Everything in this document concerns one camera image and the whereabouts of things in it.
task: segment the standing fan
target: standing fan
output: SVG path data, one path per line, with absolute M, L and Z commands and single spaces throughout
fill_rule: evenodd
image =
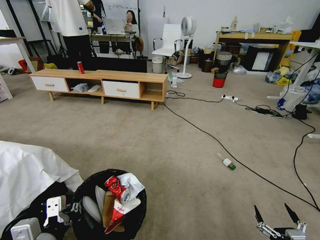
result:
M 183 64 L 183 73 L 177 73 L 176 76 L 178 78 L 191 78 L 192 75 L 190 73 L 186 73 L 186 65 L 187 65 L 187 58 L 188 58 L 188 47 L 193 38 L 194 32 L 197 29 L 197 21 L 193 17 L 184 17 L 181 21 L 181 32 L 183 36 L 189 36 L 189 40 L 186 46 L 186 52 L 184 57 L 184 64 Z

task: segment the wooden tv cabinet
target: wooden tv cabinet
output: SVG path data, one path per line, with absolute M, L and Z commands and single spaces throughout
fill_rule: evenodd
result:
M 101 104 L 104 97 L 137 99 L 151 102 L 151 110 L 159 102 L 164 102 L 167 93 L 167 75 L 154 73 L 136 73 L 120 71 L 85 71 L 80 74 L 77 70 L 43 69 L 29 75 L 37 90 L 47 91 L 53 101 L 52 92 L 87 94 L 100 96 Z M 101 84 L 96 92 L 75 92 L 71 88 L 79 83 L 89 86 Z

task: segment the crushed can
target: crushed can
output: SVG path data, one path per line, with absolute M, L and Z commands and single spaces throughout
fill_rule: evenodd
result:
M 84 74 L 82 62 L 77 62 L 80 74 Z
M 109 191 L 112 192 L 114 196 L 117 197 L 121 204 L 124 204 L 129 201 L 130 191 L 129 189 L 121 186 L 120 181 L 115 177 L 110 177 L 104 185 L 109 188 Z

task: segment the whiteboard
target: whiteboard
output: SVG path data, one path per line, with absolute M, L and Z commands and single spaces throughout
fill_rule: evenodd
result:
M 127 22 L 127 11 L 132 10 L 139 24 L 138 0 L 102 0 L 107 18 L 121 19 Z

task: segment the beige carpet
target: beige carpet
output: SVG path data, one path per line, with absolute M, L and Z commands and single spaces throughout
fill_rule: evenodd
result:
M 193 77 L 180 84 L 193 90 L 213 88 L 210 73 L 196 65 Z M 163 104 L 154 112 L 150 103 L 72 97 L 36 91 L 28 76 L 4 75 L 14 98 L 0 103 L 0 140 L 53 149 L 83 179 L 107 168 L 134 173 L 146 186 L 147 215 L 136 239 L 266 239 L 256 229 L 256 204 L 271 227 L 292 226 L 286 202 L 308 223 L 307 235 L 318 239 L 320 213 L 308 204 L 262 180 L 234 161 L 231 171 L 215 154 L 222 147 L 172 114 Z M 230 95 L 250 106 L 275 109 L 282 87 L 264 76 L 229 74 Z M 218 101 L 221 92 L 192 92 L 187 97 Z M 246 111 L 230 101 L 206 103 L 167 99 L 166 105 L 217 137 L 229 151 L 257 173 L 311 201 L 293 170 L 294 149 L 310 128 L 295 119 L 272 119 Z M 307 123 L 319 132 L 320 110 Z M 297 168 L 320 203 L 319 140 L 305 139 L 297 154 Z M 66 239 L 74 239 L 69 231 Z

